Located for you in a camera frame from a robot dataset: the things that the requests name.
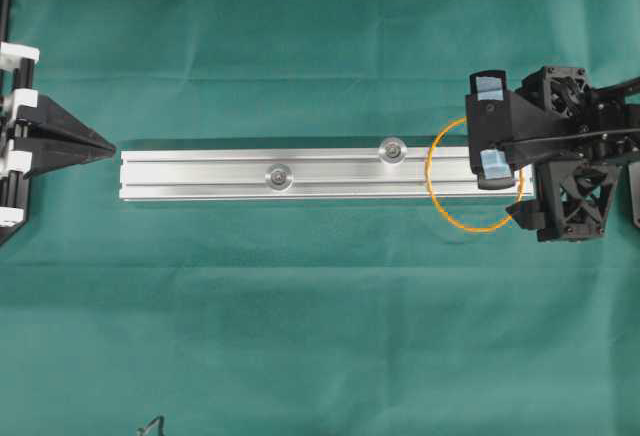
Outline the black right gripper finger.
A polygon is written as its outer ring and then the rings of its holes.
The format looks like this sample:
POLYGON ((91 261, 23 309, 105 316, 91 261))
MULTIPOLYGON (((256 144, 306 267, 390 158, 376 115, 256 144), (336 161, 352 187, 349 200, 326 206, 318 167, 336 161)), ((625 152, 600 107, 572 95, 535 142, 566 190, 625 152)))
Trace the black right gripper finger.
POLYGON ((470 168, 476 177, 478 189, 485 192, 511 192, 515 201, 507 206, 506 213, 512 217, 526 203, 536 204, 537 187, 534 163, 512 161, 510 156, 509 151, 496 146, 469 145, 470 168))
POLYGON ((538 90, 507 88, 506 72, 489 70, 470 76, 466 96, 468 143, 471 150, 503 143, 567 135, 569 121, 548 109, 538 90))

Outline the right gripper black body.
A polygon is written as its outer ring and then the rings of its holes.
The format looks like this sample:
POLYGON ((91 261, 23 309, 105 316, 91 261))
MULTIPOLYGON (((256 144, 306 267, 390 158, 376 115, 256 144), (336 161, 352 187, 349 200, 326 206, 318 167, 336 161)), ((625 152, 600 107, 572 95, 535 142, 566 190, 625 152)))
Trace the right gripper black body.
POLYGON ((639 160, 636 78, 592 86, 583 68, 544 66, 517 95, 538 109, 515 153, 531 165, 535 197, 514 206, 540 242, 582 242, 606 230, 622 169, 639 160))

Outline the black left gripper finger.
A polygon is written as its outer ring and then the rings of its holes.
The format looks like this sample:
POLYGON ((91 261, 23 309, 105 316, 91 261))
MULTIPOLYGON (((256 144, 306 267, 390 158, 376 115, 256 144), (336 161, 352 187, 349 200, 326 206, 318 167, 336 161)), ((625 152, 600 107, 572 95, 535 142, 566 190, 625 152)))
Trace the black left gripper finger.
POLYGON ((25 178, 113 157, 113 148, 97 148, 51 139, 18 138, 9 149, 9 170, 25 178))
POLYGON ((39 95, 35 107, 21 105, 16 120, 35 127, 41 133, 65 141, 96 148, 110 148, 111 143, 95 130, 75 118, 66 109, 46 95, 39 95))

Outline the left gripper black-white body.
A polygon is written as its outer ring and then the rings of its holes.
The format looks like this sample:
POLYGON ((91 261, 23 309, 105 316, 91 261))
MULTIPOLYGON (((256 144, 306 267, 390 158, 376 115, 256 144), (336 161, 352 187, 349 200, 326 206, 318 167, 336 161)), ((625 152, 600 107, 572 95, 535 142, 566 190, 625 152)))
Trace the left gripper black-white body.
POLYGON ((21 110, 38 106, 39 93, 32 86, 39 56, 36 48, 1 43, 1 74, 12 77, 12 89, 1 94, 1 244, 28 220, 36 157, 27 139, 27 122, 19 116, 21 110))

